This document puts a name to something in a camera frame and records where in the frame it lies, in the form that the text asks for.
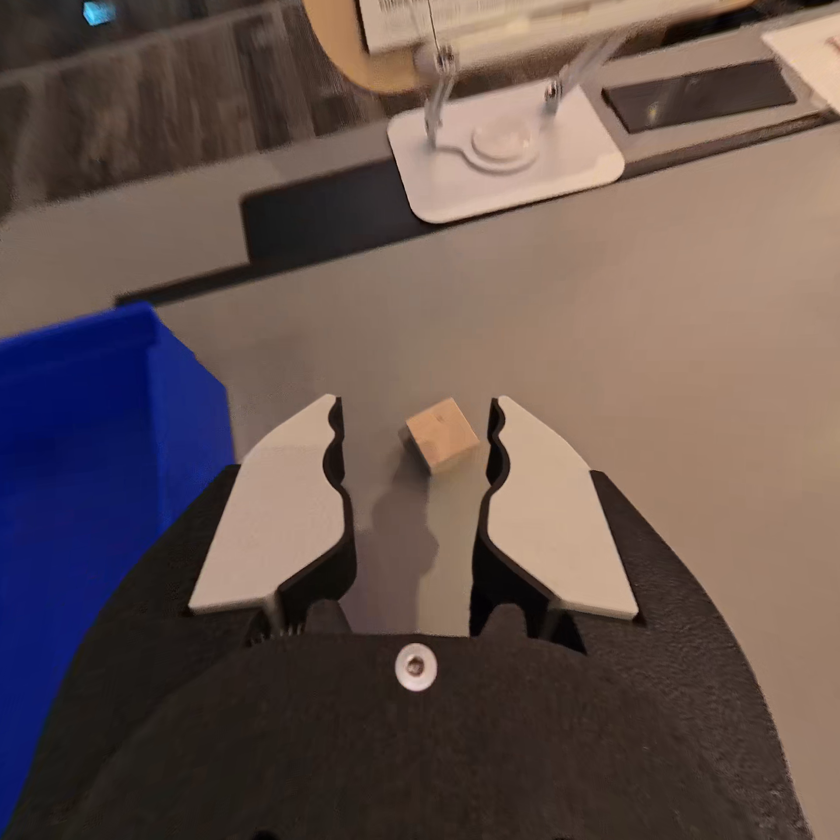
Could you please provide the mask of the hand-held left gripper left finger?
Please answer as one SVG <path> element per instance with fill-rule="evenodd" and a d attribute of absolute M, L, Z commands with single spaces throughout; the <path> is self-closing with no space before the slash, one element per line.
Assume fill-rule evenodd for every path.
<path fill-rule="evenodd" d="M 304 617 L 339 600 L 356 575 L 343 486 L 343 406 L 326 394 L 244 458 L 189 601 L 194 614 L 262 608 Z"/>

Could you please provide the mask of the instruction sheet on stand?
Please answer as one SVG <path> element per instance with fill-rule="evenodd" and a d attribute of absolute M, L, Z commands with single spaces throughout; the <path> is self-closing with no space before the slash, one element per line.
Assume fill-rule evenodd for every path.
<path fill-rule="evenodd" d="M 581 86 L 628 40 L 739 10 L 692 2 L 682 15 L 554 46 L 456 50 L 429 40 L 369 52 L 358 2 L 303 2 L 311 30 L 354 85 L 427 90 L 386 135 L 412 211 L 447 224 L 614 183 L 623 154 Z"/>

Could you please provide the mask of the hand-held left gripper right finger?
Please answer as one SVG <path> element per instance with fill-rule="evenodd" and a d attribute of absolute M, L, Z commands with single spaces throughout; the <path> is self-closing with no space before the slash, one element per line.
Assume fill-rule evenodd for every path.
<path fill-rule="evenodd" d="M 638 604 L 584 458 L 507 395 L 491 401 L 474 585 L 537 616 L 551 604 L 633 621 Z"/>

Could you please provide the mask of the wooden cube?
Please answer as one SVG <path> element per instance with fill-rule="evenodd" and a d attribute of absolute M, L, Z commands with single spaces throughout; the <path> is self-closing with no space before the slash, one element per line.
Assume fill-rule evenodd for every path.
<path fill-rule="evenodd" d="M 451 469 L 480 444 L 451 396 L 408 417 L 406 430 L 431 476 Z"/>

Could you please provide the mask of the black flat strip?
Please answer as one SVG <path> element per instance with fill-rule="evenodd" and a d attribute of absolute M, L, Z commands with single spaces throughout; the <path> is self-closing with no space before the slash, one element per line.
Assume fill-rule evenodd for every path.
<path fill-rule="evenodd" d="M 772 59 L 606 87 L 605 104 L 630 134 L 795 104 Z"/>

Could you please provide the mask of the paper sheet in plastic sleeve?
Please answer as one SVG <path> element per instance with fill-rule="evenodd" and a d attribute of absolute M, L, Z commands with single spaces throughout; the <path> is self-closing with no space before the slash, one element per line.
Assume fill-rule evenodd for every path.
<path fill-rule="evenodd" d="M 761 39 L 818 99 L 839 113 L 839 13 L 772 29 Z"/>

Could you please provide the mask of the blue plastic bin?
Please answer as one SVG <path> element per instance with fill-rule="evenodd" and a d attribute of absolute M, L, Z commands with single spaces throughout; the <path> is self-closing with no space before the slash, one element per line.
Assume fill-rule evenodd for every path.
<path fill-rule="evenodd" d="M 2 828 L 86 631 L 234 461 L 224 385 L 151 305 L 2 340 Z"/>

